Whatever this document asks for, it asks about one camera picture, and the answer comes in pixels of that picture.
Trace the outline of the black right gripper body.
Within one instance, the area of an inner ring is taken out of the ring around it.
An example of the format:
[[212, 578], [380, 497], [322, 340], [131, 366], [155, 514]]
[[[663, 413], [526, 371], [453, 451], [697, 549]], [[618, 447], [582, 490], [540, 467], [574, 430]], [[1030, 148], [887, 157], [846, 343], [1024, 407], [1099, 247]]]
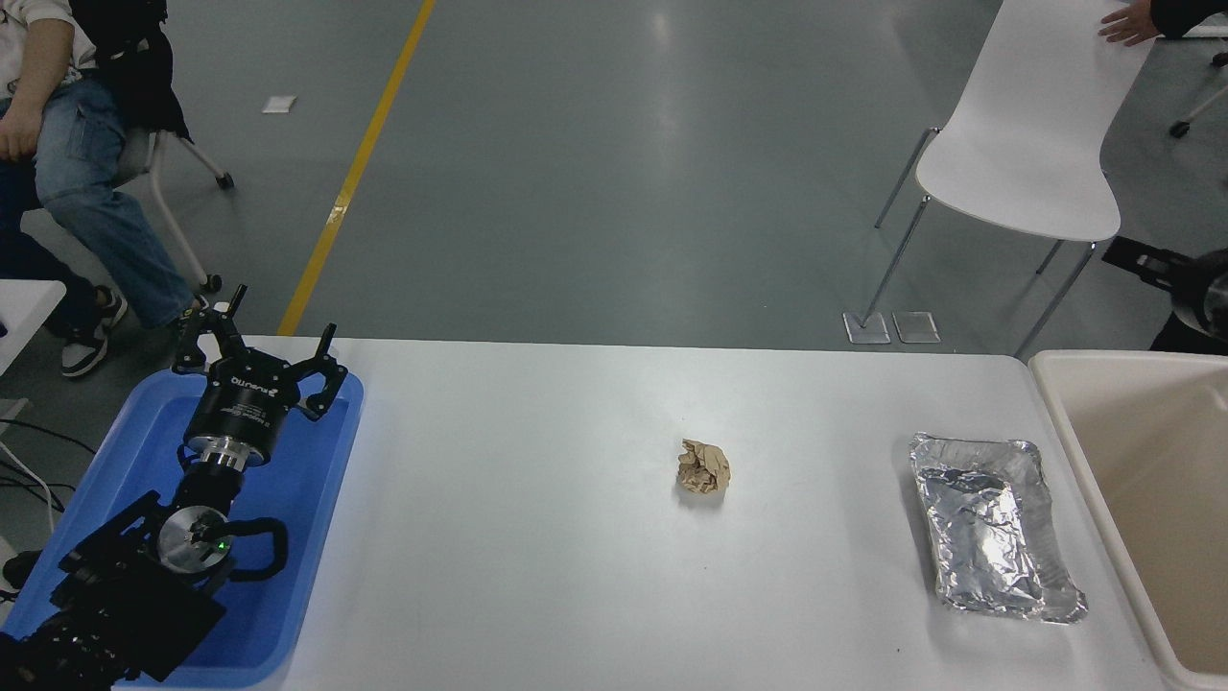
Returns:
[[1224, 331], [1224, 264], [1201, 268], [1174, 284], [1172, 314], [1199, 333]]

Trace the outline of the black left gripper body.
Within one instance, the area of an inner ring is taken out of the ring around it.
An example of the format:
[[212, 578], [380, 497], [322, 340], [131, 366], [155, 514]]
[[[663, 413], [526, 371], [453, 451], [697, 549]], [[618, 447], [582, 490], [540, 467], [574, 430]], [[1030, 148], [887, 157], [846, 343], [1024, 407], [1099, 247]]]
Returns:
[[251, 454], [271, 454], [290, 407], [301, 401], [298, 382], [319, 372], [303, 360], [291, 365], [260, 350], [242, 350], [220, 358], [193, 414], [184, 442], [201, 452], [208, 441], [230, 438]]

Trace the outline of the standing person's hand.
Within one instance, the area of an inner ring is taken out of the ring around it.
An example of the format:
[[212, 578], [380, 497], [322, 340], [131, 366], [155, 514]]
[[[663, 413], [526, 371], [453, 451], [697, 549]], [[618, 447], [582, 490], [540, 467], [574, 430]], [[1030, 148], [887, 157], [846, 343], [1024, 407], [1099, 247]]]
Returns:
[[1109, 43], [1140, 45], [1160, 36], [1152, 17], [1152, 1], [1132, 1], [1100, 20], [1098, 36]]

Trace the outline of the seated person's hand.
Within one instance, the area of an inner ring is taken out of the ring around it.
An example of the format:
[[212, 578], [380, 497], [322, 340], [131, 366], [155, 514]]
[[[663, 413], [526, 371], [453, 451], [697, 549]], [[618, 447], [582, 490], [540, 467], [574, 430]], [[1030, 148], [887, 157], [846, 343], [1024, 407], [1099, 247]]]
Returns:
[[1, 118], [1, 160], [16, 162], [36, 156], [36, 145], [42, 133], [42, 107], [18, 104], [9, 101]]

